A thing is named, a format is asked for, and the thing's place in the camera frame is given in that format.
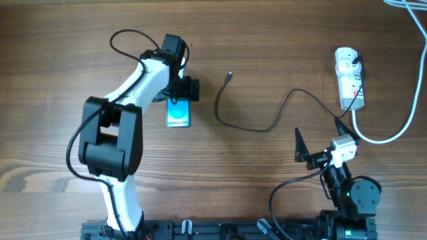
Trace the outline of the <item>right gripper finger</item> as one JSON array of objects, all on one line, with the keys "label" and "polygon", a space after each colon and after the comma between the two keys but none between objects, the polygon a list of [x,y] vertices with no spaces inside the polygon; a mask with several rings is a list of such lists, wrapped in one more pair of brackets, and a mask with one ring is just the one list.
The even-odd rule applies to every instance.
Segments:
[{"label": "right gripper finger", "polygon": [[343,135],[350,135],[352,137],[352,139],[355,141],[355,144],[359,144],[360,142],[360,137],[354,133],[350,128],[348,128],[341,120],[339,117],[335,117],[334,118],[334,123],[336,126],[336,129],[338,131],[338,135],[339,136],[343,136]]},{"label": "right gripper finger", "polygon": [[300,130],[297,127],[295,128],[294,133],[295,133],[295,139],[296,139],[295,161],[305,162],[308,160],[310,153],[308,151],[308,148],[306,147],[306,144],[300,133]]}]

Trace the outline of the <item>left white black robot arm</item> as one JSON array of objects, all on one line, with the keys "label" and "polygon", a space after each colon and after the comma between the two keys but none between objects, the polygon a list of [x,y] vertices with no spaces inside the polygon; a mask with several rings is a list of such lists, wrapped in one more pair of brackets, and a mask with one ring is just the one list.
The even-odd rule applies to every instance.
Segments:
[{"label": "left white black robot arm", "polygon": [[161,45],[136,57],[137,67],[115,91],[89,97],[81,125],[71,138],[78,144],[86,181],[100,184],[109,239],[143,239],[144,213],[134,175],[143,156],[143,116],[152,103],[165,101],[169,127],[190,125],[189,104],[199,100],[199,81],[186,76],[187,43],[167,34]]}]

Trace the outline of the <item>blue screen smartphone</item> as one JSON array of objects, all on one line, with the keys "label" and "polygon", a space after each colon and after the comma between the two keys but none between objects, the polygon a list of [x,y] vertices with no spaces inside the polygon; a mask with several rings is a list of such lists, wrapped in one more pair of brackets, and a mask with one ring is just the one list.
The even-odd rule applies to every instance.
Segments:
[{"label": "blue screen smartphone", "polygon": [[168,128],[189,127],[191,125],[190,102],[187,100],[167,100],[166,126]]}]

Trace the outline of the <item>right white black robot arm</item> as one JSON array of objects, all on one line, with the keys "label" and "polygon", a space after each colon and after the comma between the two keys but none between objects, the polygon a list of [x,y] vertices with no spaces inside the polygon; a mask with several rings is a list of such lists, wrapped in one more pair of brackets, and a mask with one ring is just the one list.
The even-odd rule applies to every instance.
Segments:
[{"label": "right white black robot arm", "polygon": [[357,156],[360,137],[339,118],[335,118],[338,136],[330,146],[318,153],[309,153],[302,134],[295,129],[297,162],[305,162],[308,170],[319,169],[320,182],[334,210],[322,210],[312,219],[286,223],[295,239],[376,240],[374,217],[380,202],[382,186],[364,175],[353,177],[347,162]]}]

